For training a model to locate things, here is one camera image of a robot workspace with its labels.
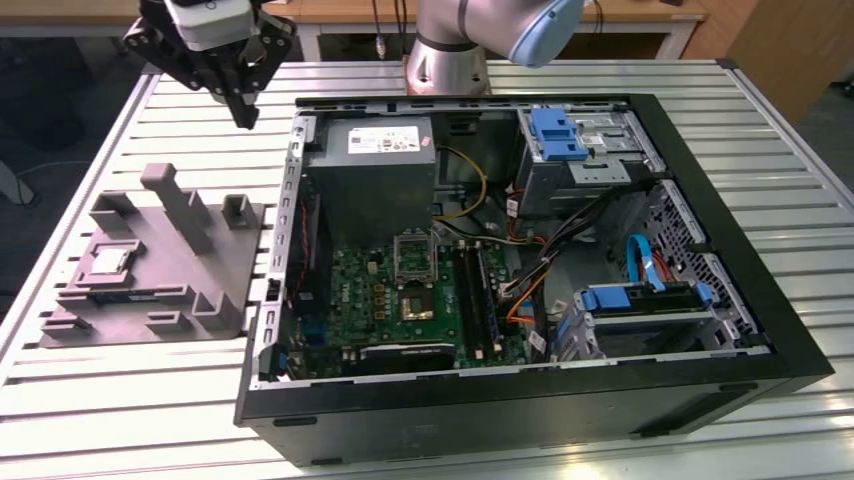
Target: blue drive bracket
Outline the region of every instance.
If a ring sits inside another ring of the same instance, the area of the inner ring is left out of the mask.
[[[543,160],[587,160],[587,148],[578,142],[578,127],[559,108],[531,109],[531,133],[543,147]]]
[[[631,308],[631,301],[624,287],[591,287],[582,292],[584,310],[592,312],[603,309]]]

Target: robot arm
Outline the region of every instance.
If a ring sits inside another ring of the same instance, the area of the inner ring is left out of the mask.
[[[255,98],[296,36],[296,24],[268,15],[269,0],[140,0],[124,45],[192,90],[207,88],[235,123],[252,129]]]
[[[543,66],[565,46],[583,8],[584,0],[421,0],[408,93],[487,92],[483,47],[512,63]]]
[[[138,1],[141,18],[125,46],[187,88],[207,88],[237,126],[251,129],[255,99],[291,49],[296,25],[261,10],[269,0]],[[544,65],[572,35],[583,6],[584,0],[421,0],[408,93],[488,92],[484,47],[520,65]]]

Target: wooden cabinet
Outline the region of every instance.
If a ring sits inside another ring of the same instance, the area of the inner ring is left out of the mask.
[[[728,57],[786,119],[806,115],[854,56],[851,0],[699,0],[682,58]]]

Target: ram slot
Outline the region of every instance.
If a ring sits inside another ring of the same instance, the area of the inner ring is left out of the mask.
[[[472,360],[483,358],[483,342],[480,340],[479,319],[475,313],[475,295],[468,275],[467,250],[459,248],[453,253],[453,280],[459,301],[460,320],[463,322],[463,342],[465,356]]]
[[[492,347],[492,333],[489,331],[489,322],[487,320],[489,314],[495,314],[495,311],[489,311],[487,308],[485,298],[488,297],[488,291],[484,295],[483,285],[484,278],[480,275],[480,249],[468,247],[465,248],[465,275],[468,279],[468,290],[471,295],[472,315],[475,318],[475,332],[480,338],[480,345],[485,357],[489,357],[493,353]]]
[[[483,298],[483,315],[485,318],[489,345],[492,345],[492,351],[495,353],[501,351],[501,334],[497,330],[497,317],[495,316],[495,300],[492,298],[492,289],[489,285],[489,276],[485,271],[485,261],[483,260],[483,250],[477,248],[475,250],[477,257],[477,271],[480,272],[480,297]]]

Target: yellow wire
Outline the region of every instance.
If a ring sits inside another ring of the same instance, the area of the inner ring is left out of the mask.
[[[451,218],[459,218],[459,217],[464,217],[465,215],[468,215],[468,213],[475,208],[477,208],[480,206],[480,204],[485,201],[485,190],[487,190],[487,187],[485,187],[485,173],[483,173],[483,170],[480,169],[480,167],[477,166],[475,161],[468,157],[468,155],[465,155],[463,152],[460,152],[455,148],[436,146],[436,149],[437,150],[447,150],[448,152],[453,153],[459,158],[465,160],[471,164],[472,168],[477,172],[477,176],[480,177],[480,196],[477,197],[477,201],[473,203],[473,205],[471,207],[468,207],[465,210],[463,210],[461,212],[449,213],[447,215],[436,215],[435,217],[432,217],[436,220],[449,220]]]

